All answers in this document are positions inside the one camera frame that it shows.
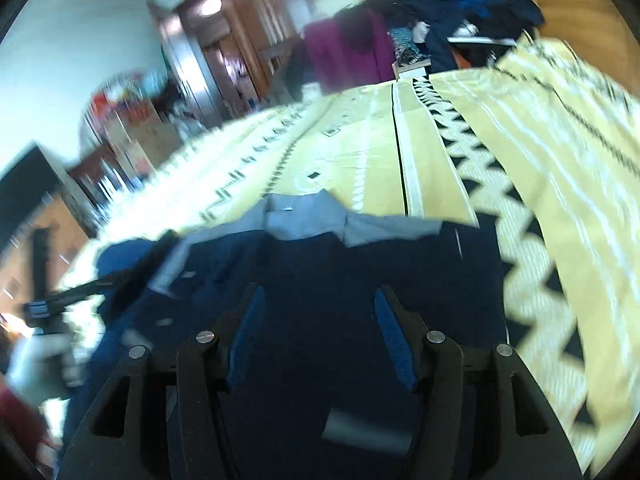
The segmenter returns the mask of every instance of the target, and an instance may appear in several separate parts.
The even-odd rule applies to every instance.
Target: zigzag pattern
[[[511,343],[545,393],[585,471],[593,459],[597,431],[588,416],[581,416],[587,394],[581,348],[569,353],[577,320],[555,279],[556,266],[546,252],[538,222],[453,104],[443,100],[427,78],[415,79],[413,85],[438,127],[474,210],[498,217],[508,327],[529,327],[519,340],[512,333]]]

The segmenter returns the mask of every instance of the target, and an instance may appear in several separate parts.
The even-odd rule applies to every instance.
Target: red fabric
[[[0,386],[0,420],[4,422],[25,455],[32,462],[36,462],[38,444],[46,432],[44,421],[9,388],[2,386]]]
[[[471,63],[469,63],[462,54],[460,54],[455,48],[452,48],[451,50],[453,51],[453,57],[456,58],[458,68],[471,68]]]

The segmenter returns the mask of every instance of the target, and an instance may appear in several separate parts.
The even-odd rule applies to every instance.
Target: ceiling light
[[[211,16],[216,12],[220,12],[222,9],[222,0],[205,0],[200,7],[200,14],[202,16]]]

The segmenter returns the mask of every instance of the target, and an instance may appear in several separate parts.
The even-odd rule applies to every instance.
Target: yellow patterned bedsheet
[[[96,254],[237,219],[267,192],[329,190],[375,215],[497,217],[511,343],[580,466],[606,463],[639,411],[640,107],[558,41],[521,40],[494,68],[357,88],[193,141],[121,204]],[[70,318],[99,338],[92,304]]]

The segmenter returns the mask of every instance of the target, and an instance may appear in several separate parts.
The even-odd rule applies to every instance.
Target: purple clothing
[[[325,94],[395,79],[394,44],[382,17],[367,9],[373,42],[368,52],[351,48],[334,20],[311,23],[305,28],[305,45]]]

